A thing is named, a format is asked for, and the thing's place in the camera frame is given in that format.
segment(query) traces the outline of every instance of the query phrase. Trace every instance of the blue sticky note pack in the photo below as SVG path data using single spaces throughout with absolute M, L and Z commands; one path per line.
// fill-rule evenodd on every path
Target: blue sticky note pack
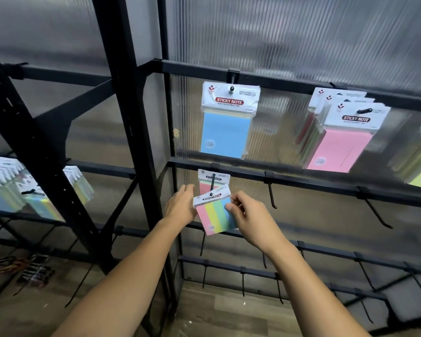
M 250 117 L 204 113 L 201 152 L 241 158 L 246 153 Z

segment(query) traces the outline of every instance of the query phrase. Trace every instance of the left hand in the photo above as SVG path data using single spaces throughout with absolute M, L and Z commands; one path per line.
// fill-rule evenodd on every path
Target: left hand
M 192 207 L 193 184 L 182 185 L 177 193 L 165 205 L 165 219 L 183 229 L 196 216 Z

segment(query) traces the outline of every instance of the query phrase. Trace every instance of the person's arm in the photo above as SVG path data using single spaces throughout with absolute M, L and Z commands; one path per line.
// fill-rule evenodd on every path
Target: person's arm
M 265 205 L 244 192 L 226 205 L 243 236 L 275 265 L 304 337 L 370 336 L 288 241 Z
M 156 290 L 170 247 L 196 215 L 193 185 L 182 186 L 166 205 L 166 216 L 74 308 L 52 337 L 132 336 Z

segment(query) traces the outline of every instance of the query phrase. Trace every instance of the pink stripe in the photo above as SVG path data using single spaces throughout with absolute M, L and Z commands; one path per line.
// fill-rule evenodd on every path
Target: pink stripe
M 198 216 L 200 217 L 200 220 L 203 224 L 204 230 L 206 231 L 207 235 L 215 234 L 214 231 L 210 231 L 209 227 L 212 226 L 211 221 L 209 219 L 209 216 L 207 215 L 206 209 L 204 208 L 204 205 L 198 206 L 196 208 L 196 211 L 198 212 Z

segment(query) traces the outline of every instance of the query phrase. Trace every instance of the black metal frame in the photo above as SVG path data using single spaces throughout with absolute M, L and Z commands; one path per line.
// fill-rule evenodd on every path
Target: black metal frame
M 268 184 L 270 189 L 271 184 L 275 183 L 290 187 L 299 187 L 333 194 L 354 196 L 365 200 L 370 207 L 372 207 L 372 205 L 369 200 L 379 200 L 421 207 L 421 197 L 418 196 L 396 194 L 386 190 L 371 190 L 366 187 L 356 187 L 343 183 L 315 181 L 300 177 L 280 175 L 274 172 L 283 172 L 284 170 L 278 170 L 274 165 L 259 165 L 258 162 L 254 161 L 250 162 L 221 158 L 221 156 L 211 156 L 216 163 L 198 162 L 196 160 L 176 157 L 177 155 L 182 157 L 200 157 L 200 153 L 175 151 L 171 104 L 171 74 L 221 82 L 231 81 L 240 84 L 260 85 L 263 88 L 308 95 L 313 93 L 315 87 L 331 88 L 335 85 L 332 83 L 314 84 L 303 81 L 285 80 L 236 70 L 196 66 L 169 61 L 165 0 L 157 0 L 161 30 L 162 59 L 154 59 L 138 67 L 133 49 L 125 0 L 92 1 L 103 39 L 111 77 L 87 73 L 47 70 L 28 66 L 26 63 L 0 65 L 0 133 L 10 145 L 12 152 L 22 161 L 23 164 L 26 165 L 36 181 L 38 181 L 39 185 L 47 193 L 52 203 L 65 218 L 65 222 L 61 222 L 43 219 L 37 215 L 28 213 L 0 212 L 0 230 L 6 229 L 17 239 L 7 240 L 0 238 L 0 245 L 24 248 L 32 253 L 43 253 L 70 260 L 97 264 L 106 274 L 118 262 L 118 260 L 114 259 L 111 254 L 113 242 L 112 236 L 117 237 L 120 235 L 126 235 L 143 238 L 149 232 L 144 230 L 129 229 L 123 226 L 115 226 L 115 222 L 117 221 L 119 214 L 122 212 L 125 204 L 129 200 L 137 185 L 140 187 L 149 229 L 153 229 L 156 223 L 163 217 L 161 202 L 159 199 L 159 182 L 163 181 L 163 175 L 160 177 L 160 180 L 156 179 L 143 104 L 143 90 L 146 78 L 151 73 L 162 73 L 164 76 L 171 151 L 171 157 L 166 165 L 166 168 L 172 169 L 175 191 L 177 190 L 176 168 L 188 170 L 197 170 L 202 168 L 215 172 L 228 173 L 239 178 L 261 181 Z M 43 115 L 32 118 L 28 109 L 25 107 L 23 101 L 20 99 L 15 88 L 10 82 L 9 77 L 13 79 L 35 79 L 77 84 L 94 88 Z M 421 111 L 421 97 L 372 90 L 364 91 L 368 92 L 368 96 L 375 98 L 377 101 L 384 102 L 389 106 Z M 122 114 L 134 168 L 124 168 L 76 160 L 73 161 L 67 158 L 65 155 L 65 141 L 67 139 L 67 134 L 72 120 L 90 110 L 101 101 L 107 99 L 109 96 L 112 96 L 114 92 L 117 96 Z M 128 191 L 124 194 L 117 208 L 104 225 L 94 224 L 90 219 L 86 209 L 81 204 L 79 198 L 73 191 L 73 188 L 67 181 L 67 178 L 62 173 L 62 168 L 66 164 L 77 165 L 83 172 L 118 176 L 133 180 Z M 270 191 L 270 197 L 272 205 L 274 206 L 272 191 Z M 384 226 L 389 226 L 383 222 L 374 207 L 372 207 L 372 210 Z M 3 221 L 1 219 L 2 217 L 8 218 L 9 220 Z M 74 241 L 68 250 L 42 247 L 40 246 L 40 243 L 32 244 L 28 242 L 23 236 L 14 230 L 9 224 L 12 220 L 27 220 L 49 224 L 53 226 L 52 230 L 57 226 L 67 226 L 73 230 L 78 239 Z M 188 227 L 191 229 L 202 230 L 202 225 L 197 222 L 190 223 Z M 237 238 L 241 237 L 241 234 L 237 231 L 223 232 L 222 234 Z M 71 251 L 71 248 L 78 240 L 86 247 L 89 254 Z M 279 281 L 278 275 L 272 272 L 252 270 L 244 266 L 232 266 L 192 256 L 184 256 L 182 251 L 181 235 L 178 236 L 177 242 L 179 244 L 180 258 L 176 261 L 176 265 L 180 264 L 183 279 L 183 263 L 188 262 L 203 265 L 205 267 L 205 271 L 207 267 L 216 267 L 227 271 L 236 271 L 241 273 L 243 294 L 246 292 L 244 286 L 244 275 L 258 275 L 261 277 L 275 279 L 277 282 Z M 406 326 L 412 326 L 411 323 L 403 324 L 396 320 L 396 315 L 394 315 L 386 296 L 383 295 L 381 291 L 409 277 L 415 277 L 416 274 L 421 274 L 421 266 L 410 265 L 406 262 L 365 256 L 358 252 L 347 252 L 313 244 L 306 244 L 302 241 L 292 241 L 292 243 L 298 250 L 301 251 L 303 256 L 304 251 L 307 251 L 358 262 L 371 286 L 371 291 L 350 289 L 334 284 L 329 284 L 329 288 L 334 291 L 334 293 L 345 292 L 356 295 L 354 300 L 344 303 L 346 306 L 359 301 L 363 304 L 362 299 L 367 297 L 385 301 L 390 311 L 390 317 L 395 318 L 394 320 L 389 319 L 390 322 L 394 322 L 394 325 L 389 326 L 387 331 L 397 331 L 399 329 L 405 329 Z M 394 282 L 380 288 L 375 288 L 362 263 L 370 263 L 404 270 L 408 272 L 409 275 L 407 277 L 397 279 Z M 175 271 L 176 267 L 172 270 L 170 256 L 168 256 L 161 276 L 161 284 L 166 296 L 167 304 L 164 310 L 161 326 L 158 329 L 154 329 L 154 327 L 149 323 L 149 315 L 147 315 L 143 320 L 143 326 L 150 336 L 160 335 L 160 333 L 162 333 L 163 324 L 167 317 L 169 307 L 172 312 L 175 312 L 176 310 L 180 289 L 175 289 L 174 286 Z M 371 320 L 368 312 L 365 311 L 365 313 Z

